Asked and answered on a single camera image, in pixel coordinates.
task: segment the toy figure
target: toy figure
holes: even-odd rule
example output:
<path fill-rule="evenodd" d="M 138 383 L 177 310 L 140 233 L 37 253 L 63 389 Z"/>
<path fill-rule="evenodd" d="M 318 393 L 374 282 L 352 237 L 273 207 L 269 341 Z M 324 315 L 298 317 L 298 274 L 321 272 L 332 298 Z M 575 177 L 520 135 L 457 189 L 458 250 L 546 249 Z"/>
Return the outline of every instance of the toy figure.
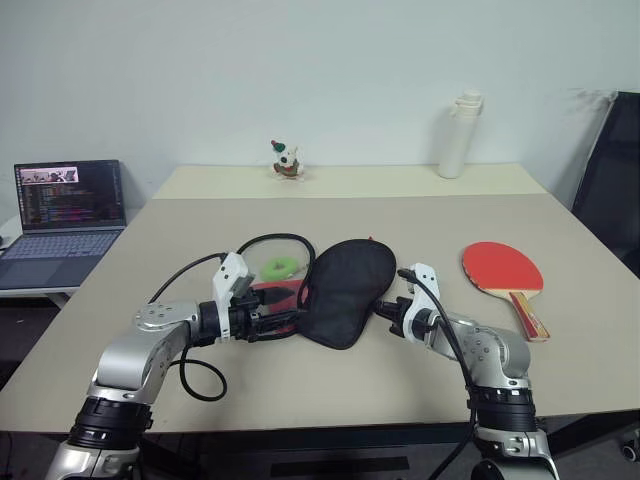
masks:
<path fill-rule="evenodd" d="M 298 160 L 298 147 L 287 148 L 284 143 L 271 140 L 273 150 L 278 155 L 278 161 L 273 164 L 273 169 L 278 175 L 295 179 L 302 175 L 302 163 Z"/>

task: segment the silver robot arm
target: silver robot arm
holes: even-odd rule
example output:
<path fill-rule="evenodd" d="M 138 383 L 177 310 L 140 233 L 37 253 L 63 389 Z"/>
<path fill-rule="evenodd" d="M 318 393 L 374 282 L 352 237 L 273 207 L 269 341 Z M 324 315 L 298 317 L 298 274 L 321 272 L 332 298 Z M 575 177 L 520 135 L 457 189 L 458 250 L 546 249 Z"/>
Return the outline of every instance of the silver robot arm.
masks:
<path fill-rule="evenodd" d="M 151 427 L 150 407 L 173 358 L 187 347 L 211 345 L 232 334 L 259 339 L 255 308 L 264 295 L 248 289 L 252 278 L 242 257 L 229 253 L 214 276 L 214 301 L 150 303 L 140 309 L 129 330 L 102 354 L 46 480 L 125 477 L 137 460 L 142 433 Z M 239 297 L 241 307 L 234 305 Z M 281 323 L 282 317 L 273 322 Z"/>
<path fill-rule="evenodd" d="M 415 264 L 409 269 L 439 297 L 431 267 Z M 433 301 L 411 283 L 409 290 L 415 293 L 413 299 L 379 302 L 376 313 L 393 322 L 392 333 L 456 360 Z M 477 411 L 474 443 L 484 460 L 472 478 L 559 480 L 546 434 L 536 425 L 527 373 L 531 356 L 522 336 L 463 315 L 448 317 L 473 381 L 468 389 L 469 406 Z"/>

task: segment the table leg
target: table leg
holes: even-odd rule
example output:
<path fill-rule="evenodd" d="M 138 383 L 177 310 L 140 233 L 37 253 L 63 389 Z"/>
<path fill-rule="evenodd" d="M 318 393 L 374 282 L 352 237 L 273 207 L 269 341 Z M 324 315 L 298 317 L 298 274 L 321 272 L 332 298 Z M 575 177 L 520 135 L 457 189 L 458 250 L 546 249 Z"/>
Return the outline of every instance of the table leg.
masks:
<path fill-rule="evenodd" d="M 640 410 L 586 415 L 548 436 L 551 455 L 562 457 L 615 438 L 638 422 Z"/>

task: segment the black sleep mask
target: black sleep mask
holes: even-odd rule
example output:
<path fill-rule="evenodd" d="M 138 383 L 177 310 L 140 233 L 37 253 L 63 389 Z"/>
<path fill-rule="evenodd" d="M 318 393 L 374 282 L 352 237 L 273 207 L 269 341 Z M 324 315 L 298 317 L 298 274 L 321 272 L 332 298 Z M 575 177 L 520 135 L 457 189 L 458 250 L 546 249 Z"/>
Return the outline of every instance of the black sleep mask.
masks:
<path fill-rule="evenodd" d="M 396 258 L 380 242 L 347 240 L 329 248 L 305 282 L 308 294 L 298 333 L 327 347 L 351 347 L 395 273 Z"/>

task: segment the table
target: table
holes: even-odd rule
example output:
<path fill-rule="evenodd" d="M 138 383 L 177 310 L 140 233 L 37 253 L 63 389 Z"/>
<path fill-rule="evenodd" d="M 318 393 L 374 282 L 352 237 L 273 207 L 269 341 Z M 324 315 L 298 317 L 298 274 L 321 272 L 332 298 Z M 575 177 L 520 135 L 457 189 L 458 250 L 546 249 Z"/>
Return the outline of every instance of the table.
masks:
<path fill-rule="evenodd" d="M 133 220 L 140 209 L 127 209 L 127 221 Z M 22 235 L 22 224 L 20 223 L 20 215 L 14 215 L 5 223 L 0 225 L 0 236 L 2 236 L 2 247 L 9 247 L 15 240 Z M 0 298 L 2 297 L 33 297 L 45 295 L 49 300 L 55 303 L 59 308 L 63 308 L 69 297 L 78 290 L 78 287 L 69 287 L 61 290 L 60 288 L 21 288 L 13 290 L 0 290 Z"/>
<path fill-rule="evenodd" d="M 514 245 L 545 277 L 532 304 L 552 339 L 529 344 L 538 414 L 640 406 L 640 282 L 518 165 L 473 166 L 453 182 L 427 167 L 309 168 L 302 183 L 274 180 L 261 167 L 201 166 L 176 170 L 56 317 L 0 392 L 0 429 L 67 431 L 101 352 L 167 277 L 194 258 L 277 231 L 306 236 L 318 252 L 371 235 L 392 248 L 398 265 L 433 266 L 446 308 L 517 330 L 512 307 L 476 290 L 460 265 L 475 241 Z M 190 271 L 162 298 L 209 299 L 216 269 Z M 403 281 L 385 297 L 396 295 L 407 295 Z M 302 337 L 194 349 L 193 357 L 226 374 L 228 396 L 196 401 L 172 369 L 151 431 L 466 420 L 458 366 L 388 327 L 372 317 L 345 351 Z M 189 376 L 197 390 L 215 392 L 208 372 Z"/>

